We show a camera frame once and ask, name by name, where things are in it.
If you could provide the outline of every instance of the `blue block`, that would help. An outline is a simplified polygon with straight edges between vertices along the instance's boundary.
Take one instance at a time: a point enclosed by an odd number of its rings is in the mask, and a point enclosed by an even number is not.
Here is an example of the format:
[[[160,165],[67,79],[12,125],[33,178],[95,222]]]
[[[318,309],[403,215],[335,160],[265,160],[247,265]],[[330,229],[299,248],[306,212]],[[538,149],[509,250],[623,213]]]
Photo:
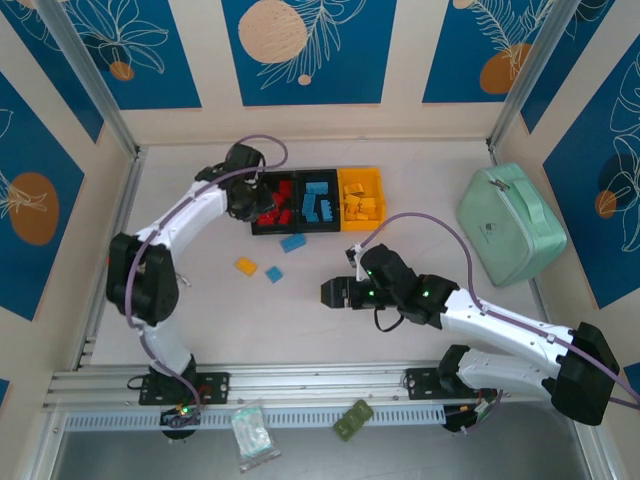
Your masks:
[[[307,239],[304,238],[304,235],[302,233],[296,233],[295,235],[291,235],[290,237],[280,240],[280,245],[282,245],[284,253],[289,253],[296,248],[300,248],[303,245],[306,245],[306,243]]]
[[[313,193],[314,195],[326,195],[329,193],[328,182],[308,182],[307,193]]]
[[[302,214],[313,213],[316,207],[316,196],[310,193],[305,193],[304,200],[302,200]]]
[[[320,221],[316,212],[307,212],[304,214],[304,218],[306,218],[309,223],[318,223]]]
[[[280,280],[284,276],[282,274],[282,271],[278,267],[271,267],[269,270],[267,270],[264,273],[267,276],[267,278],[271,280],[271,283],[276,283],[278,280]]]
[[[320,209],[322,210],[322,221],[332,222],[333,212],[331,211],[331,202],[329,202],[329,200],[320,200]]]

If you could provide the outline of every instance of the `bag handle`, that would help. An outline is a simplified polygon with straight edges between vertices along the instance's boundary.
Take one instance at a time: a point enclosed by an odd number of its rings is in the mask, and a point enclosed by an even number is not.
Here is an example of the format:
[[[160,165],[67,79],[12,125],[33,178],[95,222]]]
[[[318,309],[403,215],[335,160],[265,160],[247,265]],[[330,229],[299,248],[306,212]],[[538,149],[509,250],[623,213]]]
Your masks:
[[[529,218],[531,219],[531,223],[536,227],[549,227],[547,223],[547,219],[544,216],[544,206],[538,193],[533,189],[531,183],[527,180],[514,180],[512,185],[515,187],[517,192],[520,194],[524,203],[527,205],[527,209],[529,210]]]

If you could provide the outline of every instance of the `floral wall print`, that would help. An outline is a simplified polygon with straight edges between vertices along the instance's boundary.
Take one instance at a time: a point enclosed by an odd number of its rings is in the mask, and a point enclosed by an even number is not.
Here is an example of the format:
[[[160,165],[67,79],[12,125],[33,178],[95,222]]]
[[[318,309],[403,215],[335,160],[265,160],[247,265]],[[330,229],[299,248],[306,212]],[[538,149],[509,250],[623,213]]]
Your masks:
[[[379,103],[395,0],[223,0],[245,106]]]
[[[640,37],[544,169],[598,306],[640,287]]]
[[[2,1],[32,12],[20,20],[22,27],[57,50],[30,1]],[[168,0],[63,0],[61,5],[120,108],[201,106]]]
[[[94,142],[104,120],[30,0],[0,0],[0,11]]]
[[[565,34],[522,107],[522,118],[529,132],[536,128],[614,2],[615,0],[582,0],[578,5]]]
[[[501,102],[554,0],[451,0],[424,103]]]
[[[84,174],[0,74],[0,307],[33,320]]]

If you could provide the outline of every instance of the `beige circle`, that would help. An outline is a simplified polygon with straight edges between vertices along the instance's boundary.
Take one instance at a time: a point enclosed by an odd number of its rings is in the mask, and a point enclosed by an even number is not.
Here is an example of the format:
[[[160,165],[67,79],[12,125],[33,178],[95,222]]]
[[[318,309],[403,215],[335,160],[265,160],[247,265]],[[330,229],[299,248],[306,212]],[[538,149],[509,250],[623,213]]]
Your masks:
[[[307,44],[307,27],[298,12],[282,0],[259,0],[240,19],[240,42],[251,58],[281,63]]]
[[[68,2],[69,0],[58,0],[58,3]],[[20,5],[23,5],[31,10],[34,10],[36,6],[33,4],[33,0],[16,0]]]
[[[474,3],[476,3],[476,0],[453,0],[453,6],[459,10],[469,8]]]
[[[311,77],[309,75],[300,75],[298,77],[298,83],[303,87],[306,87],[307,85],[311,84]]]

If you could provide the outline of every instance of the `white table surface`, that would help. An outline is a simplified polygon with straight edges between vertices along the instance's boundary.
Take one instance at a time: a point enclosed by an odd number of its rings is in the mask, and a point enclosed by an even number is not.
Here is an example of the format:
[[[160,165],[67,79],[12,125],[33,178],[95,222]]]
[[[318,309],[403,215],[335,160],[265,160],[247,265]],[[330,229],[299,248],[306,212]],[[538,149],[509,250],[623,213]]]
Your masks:
[[[252,145],[275,163],[277,146]],[[129,221],[135,233],[162,215],[187,190],[204,166],[219,163],[229,145],[152,147]],[[461,232],[455,209],[471,175],[490,165],[483,141],[298,141],[289,143],[286,169],[377,166],[382,173],[387,215],[405,211],[433,214]],[[372,311],[332,310],[320,303],[320,285],[352,275],[344,250],[366,238],[361,233],[307,234],[307,245],[285,254],[281,235],[254,237],[250,226],[218,218],[200,233],[176,270],[192,287],[180,286],[174,312],[187,347],[200,364],[299,364],[439,360],[453,343],[488,348],[482,342],[408,321],[383,334]],[[401,219],[372,245],[397,251],[416,273],[434,273],[466,287],[466,265],[455,240],[422,219]],[[235,269],[238,257],[259,265],[253,277]],[[473,253],[475,286],[486,300],[523,315],[539,314],[529,285],[495,289]],[[264,272],[278,266],[284,278],[271,284]],[[393,310],[381,323],[395,322]],[[139,365],[148,359],[137,335],[107,304],[91,363]]]

